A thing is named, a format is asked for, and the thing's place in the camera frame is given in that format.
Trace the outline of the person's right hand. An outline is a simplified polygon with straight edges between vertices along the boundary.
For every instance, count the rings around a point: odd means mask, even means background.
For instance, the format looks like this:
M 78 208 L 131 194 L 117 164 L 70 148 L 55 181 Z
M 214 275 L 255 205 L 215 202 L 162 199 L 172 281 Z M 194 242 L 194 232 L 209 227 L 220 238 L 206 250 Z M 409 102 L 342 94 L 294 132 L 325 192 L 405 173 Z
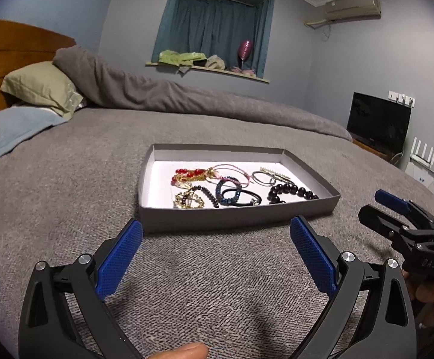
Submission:
M 402 271 L 407 290 L 411 300 L 429 304 L 422 313 L 419 326 L 434 327 L 434 280 L 424 280 L 415 274 Z

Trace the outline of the person's left hand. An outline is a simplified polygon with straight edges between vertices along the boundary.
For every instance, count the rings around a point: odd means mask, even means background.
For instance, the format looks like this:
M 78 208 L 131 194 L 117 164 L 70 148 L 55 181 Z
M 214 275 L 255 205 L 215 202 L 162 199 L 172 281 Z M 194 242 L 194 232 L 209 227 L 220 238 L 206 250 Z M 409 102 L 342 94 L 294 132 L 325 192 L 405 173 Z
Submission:
M 154 353 L 149 359 L 206 359 L 209 348 L 203 343 L 185 344 L 176 349 Z

